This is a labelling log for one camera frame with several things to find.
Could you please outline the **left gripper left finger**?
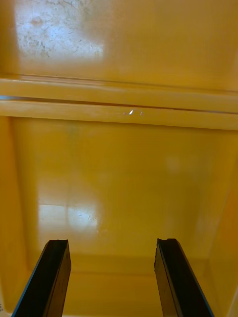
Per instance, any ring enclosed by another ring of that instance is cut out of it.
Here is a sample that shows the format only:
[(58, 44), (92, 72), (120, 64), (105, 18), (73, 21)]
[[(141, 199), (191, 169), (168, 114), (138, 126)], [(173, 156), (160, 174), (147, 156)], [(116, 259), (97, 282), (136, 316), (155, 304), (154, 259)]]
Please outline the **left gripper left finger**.
[(50, 240), (34, 267), (13, 317), (61, 317), (71, 272), (68, 240)]

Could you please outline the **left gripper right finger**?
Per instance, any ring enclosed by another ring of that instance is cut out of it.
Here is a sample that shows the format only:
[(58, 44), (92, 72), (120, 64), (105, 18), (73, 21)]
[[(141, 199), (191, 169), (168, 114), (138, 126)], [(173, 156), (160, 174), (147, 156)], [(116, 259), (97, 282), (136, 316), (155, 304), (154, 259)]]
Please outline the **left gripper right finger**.
[(163, 316), (214, 316), (177, 239), (157, 240), (154, 272)]

